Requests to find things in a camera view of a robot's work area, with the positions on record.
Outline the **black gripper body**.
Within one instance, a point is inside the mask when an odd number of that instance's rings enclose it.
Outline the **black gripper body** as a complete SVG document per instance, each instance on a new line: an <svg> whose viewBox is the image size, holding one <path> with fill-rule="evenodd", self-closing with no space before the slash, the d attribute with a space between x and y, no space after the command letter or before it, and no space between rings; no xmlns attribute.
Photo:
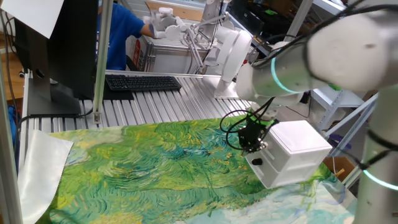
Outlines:
<svg viewBox="0 0 398 224"><path fill-rule="evenodd" d="M263 139L268 133L269 128L259 123L248 123L244 128L238 131L240 140Z"/></svg>

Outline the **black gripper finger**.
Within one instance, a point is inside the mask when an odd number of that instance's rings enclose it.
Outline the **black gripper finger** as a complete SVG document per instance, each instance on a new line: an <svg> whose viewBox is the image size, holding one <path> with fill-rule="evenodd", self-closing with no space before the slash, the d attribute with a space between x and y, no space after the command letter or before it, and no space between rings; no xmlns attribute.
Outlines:
<svg viewBox="0 0 398 224"><path fill-rule="evenodd" d="M262 149L266 149L268 147L268 143L264 142L261 138L257 138L251 146L251 152L257 152Z"/></svg>
<svg viewBox="0 0 398 224"><path fill-rule="evenodd" d="M248 141L245 137L239 138L239 145L245 152L251 152L251 142Z"/></svg>

